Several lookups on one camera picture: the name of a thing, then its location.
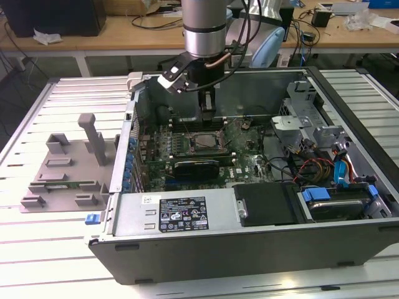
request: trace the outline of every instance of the white tissue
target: white tissue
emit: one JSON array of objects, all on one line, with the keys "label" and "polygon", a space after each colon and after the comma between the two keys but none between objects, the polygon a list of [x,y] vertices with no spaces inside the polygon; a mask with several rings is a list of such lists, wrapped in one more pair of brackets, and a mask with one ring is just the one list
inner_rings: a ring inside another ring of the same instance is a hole
[{"label": "white tissue", "polygon": [[35,29],[33,30],[35,32],[33,38],[38,42],[40,42],[41,44],[49,45],[55,42],[62,42],[61,36],[59,34],[46,34],[36,31]]}]

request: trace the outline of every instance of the motherboard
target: motherboard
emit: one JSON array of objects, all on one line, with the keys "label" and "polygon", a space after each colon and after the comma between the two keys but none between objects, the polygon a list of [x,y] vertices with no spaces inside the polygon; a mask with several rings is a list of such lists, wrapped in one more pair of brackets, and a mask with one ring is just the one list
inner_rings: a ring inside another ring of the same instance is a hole
[{"label": "motherboard", "polygon": [[144,189],[218,189],[274,181],[261,153],[263,130],[249,118],[224,120],[206,130],[184,122],[145,128],[138,147]]}]

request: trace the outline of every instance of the black box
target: black box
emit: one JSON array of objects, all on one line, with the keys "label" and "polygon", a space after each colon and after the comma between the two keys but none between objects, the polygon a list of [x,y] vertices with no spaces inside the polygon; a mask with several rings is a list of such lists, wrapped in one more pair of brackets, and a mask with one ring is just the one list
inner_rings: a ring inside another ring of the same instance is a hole
[{"label": "black box", "polygon": [[17,37],[39,32],[61,36],[97,36],[105,24],[103,0],[0,0]]},{"label": "black box", "polygon": [[320,11],[315,9],[313,13],[313,18],[312,18],[312,25],[314,27],[327,27],[327,24],[329,23],[331,17],[331,12],[330,11]]}]

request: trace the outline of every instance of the sticker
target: sticker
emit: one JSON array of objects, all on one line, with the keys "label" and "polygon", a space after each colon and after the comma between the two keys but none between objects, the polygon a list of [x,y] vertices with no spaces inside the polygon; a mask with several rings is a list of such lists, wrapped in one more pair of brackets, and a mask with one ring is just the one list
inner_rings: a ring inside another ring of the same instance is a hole
[{"label": "sticker", "polygon": [[160,199],[160,195],[143,195],[142,204],[158,204]]},{"label": "sticker", "polygon": [[160,199],[159,196],[158,200],[161,232],[209,229],[205,197]]},{"label": "sticker", "polygon": [[46,186],[47,189],[68,189],[67,185],[53,185],[53,186]]}]

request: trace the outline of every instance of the white label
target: white label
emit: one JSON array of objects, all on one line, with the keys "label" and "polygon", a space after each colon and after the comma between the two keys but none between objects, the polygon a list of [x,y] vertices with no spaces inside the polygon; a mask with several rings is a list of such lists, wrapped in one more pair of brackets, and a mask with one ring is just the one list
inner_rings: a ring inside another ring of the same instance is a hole
[{"label": "white label", "polygon": [[47,189],[68,189],[66,185],[53,185],[53,186],[46,186]]},{"label": "white label", "polygon": [[193,221],[194,225],[204,225],[204,224],[207,224],[207,223],[208,223],[208,221],[206,221],[206,220]]},{"label": "white label", "polygon": [[160,199],[160,195],[143,195],[142,204],[158,204]]}]

